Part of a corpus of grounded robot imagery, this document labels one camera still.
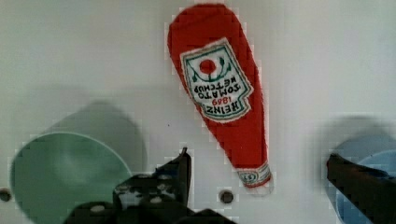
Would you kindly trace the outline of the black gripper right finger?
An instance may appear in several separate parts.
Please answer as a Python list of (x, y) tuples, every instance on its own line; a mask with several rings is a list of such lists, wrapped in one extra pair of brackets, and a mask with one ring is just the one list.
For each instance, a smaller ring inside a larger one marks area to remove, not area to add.
[(395, 177), (332, 153), (327, 179), (373, 224), (395, 224)]

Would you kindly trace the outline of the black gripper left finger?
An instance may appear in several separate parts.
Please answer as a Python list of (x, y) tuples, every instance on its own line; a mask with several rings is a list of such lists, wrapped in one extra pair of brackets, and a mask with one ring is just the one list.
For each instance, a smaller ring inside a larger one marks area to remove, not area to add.
[(64, 224), (233, 224), (211, 210), (188, 207), (191, 156), (186, 149), (152, 174), (139, 174), (118, 184), (111, 203), (83, 203)]

